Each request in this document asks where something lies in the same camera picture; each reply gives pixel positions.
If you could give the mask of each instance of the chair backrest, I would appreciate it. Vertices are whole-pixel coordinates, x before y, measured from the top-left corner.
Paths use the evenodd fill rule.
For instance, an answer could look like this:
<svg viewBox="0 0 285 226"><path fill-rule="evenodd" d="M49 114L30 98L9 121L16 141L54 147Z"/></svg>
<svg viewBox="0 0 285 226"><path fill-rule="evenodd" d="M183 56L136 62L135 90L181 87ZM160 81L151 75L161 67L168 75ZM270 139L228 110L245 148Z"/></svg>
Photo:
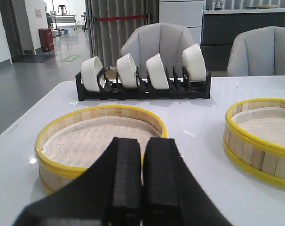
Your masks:
<svg viewBox="0 0 285 226"><path fill-rule="evenodd" d="M227 74L285 75L285 28L264 27L239 34L233 42Z"/></svg>
<svg viewBox="0 0 285 226"><path fill-rule="evenodd" d="M145 25L137 28L120 51L121 56L131 53L140 75L146 78L146 61L160 53L164 67L168 67L172 75L172 67L176 67L178 75L182 75L182 52L194 44L188 28L167 23Z"/></svg>

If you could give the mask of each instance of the red barrier rope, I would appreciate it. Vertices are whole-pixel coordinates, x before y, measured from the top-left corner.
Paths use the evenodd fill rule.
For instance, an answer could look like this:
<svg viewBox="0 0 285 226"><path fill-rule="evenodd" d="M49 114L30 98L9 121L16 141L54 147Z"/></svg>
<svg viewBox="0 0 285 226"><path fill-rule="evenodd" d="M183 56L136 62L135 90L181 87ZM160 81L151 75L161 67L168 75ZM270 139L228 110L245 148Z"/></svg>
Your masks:
<svg viewBox="0 0 285 226"><path fill-rule="evenodd" d="M116 20L133 20L133 19L144 19L147 18L147 15L138 15L138 16L118 16L118 17L103 17L96 18L97 21L116 21Z"/></svg>

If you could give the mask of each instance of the glossy table surface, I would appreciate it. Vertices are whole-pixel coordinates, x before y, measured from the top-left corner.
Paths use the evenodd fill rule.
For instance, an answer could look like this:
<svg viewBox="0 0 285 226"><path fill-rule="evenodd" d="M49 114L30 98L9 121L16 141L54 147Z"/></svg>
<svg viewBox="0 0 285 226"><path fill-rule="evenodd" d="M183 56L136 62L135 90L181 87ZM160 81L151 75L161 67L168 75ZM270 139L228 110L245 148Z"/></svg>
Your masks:
<svg viewBox="0 0 285 226"><path fill-rule="evenodd" d="M46 196L34 154L42 128L68 112L108 104L157 114L192 174L233 225L285 226L285 190L244 173L222 147L227 109L258 97L285 98L285 76L212 78L209 100L86 100L79 106L73 104L75 81L60 83L0 135L0 226L12 225L25 205Z"/></svg>

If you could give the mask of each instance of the bamboo steamer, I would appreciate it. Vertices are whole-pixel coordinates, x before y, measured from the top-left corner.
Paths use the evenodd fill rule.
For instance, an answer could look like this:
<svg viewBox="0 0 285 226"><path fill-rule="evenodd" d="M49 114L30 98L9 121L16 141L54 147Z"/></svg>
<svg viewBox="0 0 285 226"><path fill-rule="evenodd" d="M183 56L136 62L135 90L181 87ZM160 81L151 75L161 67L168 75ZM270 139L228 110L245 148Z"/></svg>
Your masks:
<svg viewBox="0 0 285 226"><path fill-rule="evenodd" d="M150 137L166 137L166 128L157 115L125 105L89 107L68 113L49 123L38 134L35 143L40 179L45 190L52 193L81 175L90 166L83 167L82 160L95 162L112 138L123 136L123 132L129 134L130 137L127 138L138 139L142 154ZM94 153L94 147L103 149Z"/></svg>
<svg viewBox="0 0 285 226"><path fill-rule="evenodd" d="M279 111L277 117L272 116L273 111ZM244 128L244 122L237 124L236 121L248 121L252 132L247 132ZM275 186L285 189L285 145L272 142L276 139L270 137L263 139L259 137L254 130L258 129L258 122L268 121L280 122L285 120L285 99L277 98L258 98L238 102L232 105L226 113L226 126L223 134L224 150L226 155L241 169L247 173ZM281 134L280 139L285 140L285 126L275 123L269 124L269 129L262 133Z"/></svg>

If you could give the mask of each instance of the white cabinet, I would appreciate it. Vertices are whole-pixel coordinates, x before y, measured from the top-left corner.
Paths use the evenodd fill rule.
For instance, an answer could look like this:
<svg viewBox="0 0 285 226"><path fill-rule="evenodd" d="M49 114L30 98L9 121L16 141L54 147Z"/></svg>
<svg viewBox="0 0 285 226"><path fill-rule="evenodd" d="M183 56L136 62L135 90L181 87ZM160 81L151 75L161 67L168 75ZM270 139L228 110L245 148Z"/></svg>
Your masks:
<svg viewBox="0 0 285 226"><path fill-rule="evenodd" d="M159 22L188 27L194 41L200 45L204 1L159 1Z"/></svg>

